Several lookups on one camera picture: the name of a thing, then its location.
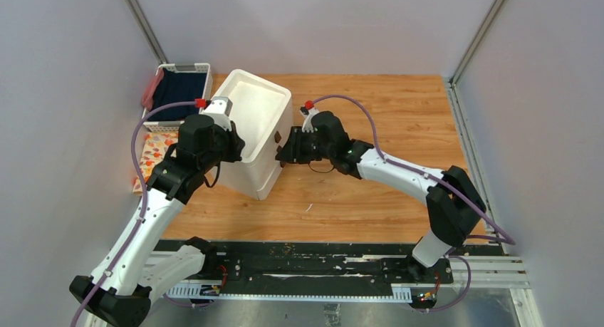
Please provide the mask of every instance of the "red connector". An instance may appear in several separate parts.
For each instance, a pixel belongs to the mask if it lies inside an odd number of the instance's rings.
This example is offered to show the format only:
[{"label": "red connector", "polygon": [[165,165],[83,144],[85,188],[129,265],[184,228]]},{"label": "red connector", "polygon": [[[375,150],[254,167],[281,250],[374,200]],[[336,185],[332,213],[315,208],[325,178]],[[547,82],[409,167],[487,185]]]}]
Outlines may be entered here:
[{"label": "red connector", "polygon": [[206,108],[206,100],[203,98],[195,99],[195,107],[196,108]]}]

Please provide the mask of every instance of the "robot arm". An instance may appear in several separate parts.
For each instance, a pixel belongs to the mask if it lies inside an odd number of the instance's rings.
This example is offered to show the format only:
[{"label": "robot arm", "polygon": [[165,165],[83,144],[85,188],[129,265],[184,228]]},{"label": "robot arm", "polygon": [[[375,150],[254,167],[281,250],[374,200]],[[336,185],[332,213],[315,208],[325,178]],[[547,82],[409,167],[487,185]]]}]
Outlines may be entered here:
[{"label": "robot arm", "polygon": [[[410,272],[425,271],[452,247],[463,245],[480,217],[434,180],[448,182],[484,210],[484,203],[463,169],[453,166],[444,171],[414,165],[388,154],[382,156],[370,143],[351,140],[332,112],[319,112],[312,106],[302,107],[301,112],[306,117],[304,124],[291,128],[287,143],[278,151],[277,160],[308,164],[326,158],[344,175],[387,184],[427,206],[430,230],[413,249],[408,261]],[[421,170],[423,175],[410,168]]]},{"label": "robot arm", "polygon": [[[141,200],[103,261],[90,276],[76,276],[71,282],[70,292],[82,302],[105,275],[86,310],[113,326],[139,326],[151,305],[178,282],[200,272],[214,272],[215,246],[196,237],[186,241],[168,259],[149,269],[144,266],[168,224],[182,211],[194,191],[207,183],[205,174],[219,167],[220,162],[241,160],[244,141],[229,119],[230,107],[228,98],[214,98],[203,114],[191,115],[180,125],[179,142],[170,145],[164,160],[153,168],[147,181],[147,207],[142,223],[137,226],[144,209]],[[125,244],[128,247],[119,254]],[[109,271],[116,257],[118,263]]]}]

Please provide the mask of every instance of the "wooden table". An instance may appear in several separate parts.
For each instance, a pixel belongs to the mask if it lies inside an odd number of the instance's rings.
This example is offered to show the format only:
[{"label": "wooden table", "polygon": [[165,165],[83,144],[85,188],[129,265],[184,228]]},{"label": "wooden table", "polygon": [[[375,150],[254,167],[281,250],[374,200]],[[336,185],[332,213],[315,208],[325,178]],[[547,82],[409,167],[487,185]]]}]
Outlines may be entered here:
[{"label": "wooden table", "polygon": [[[428,167],[467,168],[439,76],[260,76],[291,91],[297,125],[297,108],[307,100],[349,95],[373,116],[385,152]],[[225,78],[215,77],[214,91]],[[317,106],[334,112],[351,138],[373,143],[367,118],[352,103],[330,99]],[[287,165],[264,201],[221,186],[199,188],[163,238],[415,243],[428,229],[426,208],[406,194],[336,171]],[[484,225],[475,232],[483,234]]]}]

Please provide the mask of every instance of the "patterned cloth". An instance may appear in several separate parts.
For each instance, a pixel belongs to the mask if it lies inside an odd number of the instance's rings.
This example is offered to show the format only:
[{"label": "patterned cloth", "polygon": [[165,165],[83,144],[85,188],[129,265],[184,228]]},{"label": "patterned cloth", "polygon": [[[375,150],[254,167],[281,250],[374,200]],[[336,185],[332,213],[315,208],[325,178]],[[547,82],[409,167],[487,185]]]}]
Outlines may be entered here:
[{"label": "patterned cloth", "polygon": [[[148,133],[145,136],[145,146],[142,147],[142,156],[140,158],[140,170],[145,176],[145,181],[151,176],[153,167],[164,159],[168,147],[178,142],[178,132],[173,133]],[[142,194],[140,181],[135,178],[132,192],[138,195]]]}]

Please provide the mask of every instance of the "white wall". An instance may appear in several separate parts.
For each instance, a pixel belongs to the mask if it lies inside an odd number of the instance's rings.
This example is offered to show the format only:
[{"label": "white wall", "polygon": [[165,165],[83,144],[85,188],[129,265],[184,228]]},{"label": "white wall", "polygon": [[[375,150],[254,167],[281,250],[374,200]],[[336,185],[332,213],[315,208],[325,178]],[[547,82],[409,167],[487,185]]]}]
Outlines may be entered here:
[{"label": "white wall", "polygon": [[0,326],[68,326],[135,197],[157,61],[123,0],[0,0]]},{"label": "white wall", "polygon": [[604,321],[603,0],[509,0],[459,84],[545,326]]},{"label": "white wall", "polygon": [[452,75],[493,0],[139,0],[171,62]]}]

